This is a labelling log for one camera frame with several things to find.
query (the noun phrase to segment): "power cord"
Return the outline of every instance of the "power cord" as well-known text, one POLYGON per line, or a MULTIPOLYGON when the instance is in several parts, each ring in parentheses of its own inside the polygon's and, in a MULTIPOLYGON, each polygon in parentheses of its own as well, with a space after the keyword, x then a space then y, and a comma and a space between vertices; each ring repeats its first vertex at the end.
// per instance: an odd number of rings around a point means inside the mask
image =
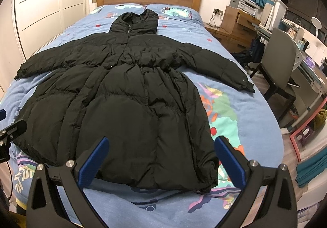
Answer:
POLYGON ((10 180, 11 180, 11 192, 10 192, 10 196, 8 198, 8 201, 10 201, 11 196, 12 196, 12 190, 13 190, 13 182, 12 182, 12 174, 11 174, 11 169, 10 169, 9 163, 7 161, 6 161, 6 163, 8 165, 8 169, 9 169, 9 172, 10 172, 10 180))
POLYGON ((217 12, 213 12, 213 13, 212 13, 212 17, 210 18, 209 23, 208 23, 209 26, 214 27, 214 28, 216 29, 216 30, 215 30, 215 35, 216 35, 216 33, 217 33, 218 28, 220 28, 220 25, 217 26, 216 23, 215 23, 215 18, 214 18, 214 17, 216 16, 216 14, 217 14, 217 12))

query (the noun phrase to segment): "drawer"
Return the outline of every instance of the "drawer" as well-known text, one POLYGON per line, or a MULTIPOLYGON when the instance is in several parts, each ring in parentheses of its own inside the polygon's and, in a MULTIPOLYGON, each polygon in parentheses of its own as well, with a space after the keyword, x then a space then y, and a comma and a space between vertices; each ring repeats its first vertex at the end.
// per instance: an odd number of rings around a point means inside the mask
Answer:
POLYGON ((255 17, 246 14, 244 12, 238 12, 236 17, 236 22, 242 26, 245 26, 253 31, 255 31, 255 27, 252 25, 252 23, 259 25, 260 21, 256 19, 255 17))
POLYGON ((226 48, 230 53, 241 52, 250 47, 249 43, 238 41, 235 39, 230 39, 228 47, 226 48))
POLYGON ((257 32, 235 23, 231 35, 244 39, 244 41, 251 42, 256 37, 257 32))
POLYGON ((220 34, 216 34, 215 38, 220 42, 221 45, 223 45, 225 48, 227 48, 229 42, 230 42, 230 38, 220 35, 220 34))

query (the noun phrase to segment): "blue duvet cover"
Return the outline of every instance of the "blue duvet cover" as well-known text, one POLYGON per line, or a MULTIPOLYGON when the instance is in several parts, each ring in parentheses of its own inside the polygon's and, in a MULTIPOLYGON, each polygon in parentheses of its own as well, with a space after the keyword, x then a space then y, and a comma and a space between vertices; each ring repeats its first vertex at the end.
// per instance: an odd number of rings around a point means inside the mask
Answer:
MULTIPOLYGON (((201 46, 236 62, 205 30, 196 11, 185 7, 156 4, 101 6, 67 28, 40 51, 93 33, 108 32, 117 16, 124 12, 141 14, 146 8, 159 15, 158 34, 201 46)), ((190 69, 180 70, 199 90, 213 139, 218 135, 224 135, 232 146, 244 153, 248 159, 256 159, 264 166, 279 165, 283 157, 279 126, 256 87, 255 94, 240 92, 190 69)), ((7 112, 7 118, 0 122, 1 129, 17 118, 20 109, 37 85, 50 75, 51 72, 12 82, 0 106, 7 112)), ((17 203, 25 207, 37 164, 14 144, 10 148, 10 156, 10 165, 14 170, 14 195, 17 197, 17 203)), ((205 195, 193 192, 143 190, 98 179, 95 179, 88 189, 84 189, 84 193, 109 227, 215 227, 239 194, 239 190, 233 186, 222 165, 219 166, 218 177, 218 186, 205 195)), ((58 189, 71 220, 79 223, 63 188, 58 189)))

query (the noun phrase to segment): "printer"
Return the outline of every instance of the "printer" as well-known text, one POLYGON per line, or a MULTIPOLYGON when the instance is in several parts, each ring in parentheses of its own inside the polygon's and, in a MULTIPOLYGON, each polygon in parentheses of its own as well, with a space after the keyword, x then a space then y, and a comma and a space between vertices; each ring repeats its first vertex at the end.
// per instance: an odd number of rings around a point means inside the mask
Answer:
POLYGON ((260 9, 260 6, 251 0, 231 0, 229 6, 241 9, 254 17, 257 16, 258 10, 260 9))

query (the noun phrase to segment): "bag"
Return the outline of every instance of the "bag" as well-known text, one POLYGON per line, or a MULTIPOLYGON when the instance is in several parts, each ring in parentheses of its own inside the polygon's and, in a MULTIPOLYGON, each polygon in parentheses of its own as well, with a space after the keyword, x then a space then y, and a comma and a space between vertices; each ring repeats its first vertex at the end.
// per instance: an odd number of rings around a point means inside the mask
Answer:
POLYGON ((244 68, 249 62, 251 62, 251 52, 244 50, 242 52, 233 52, 231 55, 235 58, 236 61, 244 68))
POLYGON ((260 42, 260 37, 256 40, 251 41, 250 46, 251 61, 254 63, 260 63, 264 55, 264 44, 260 42))

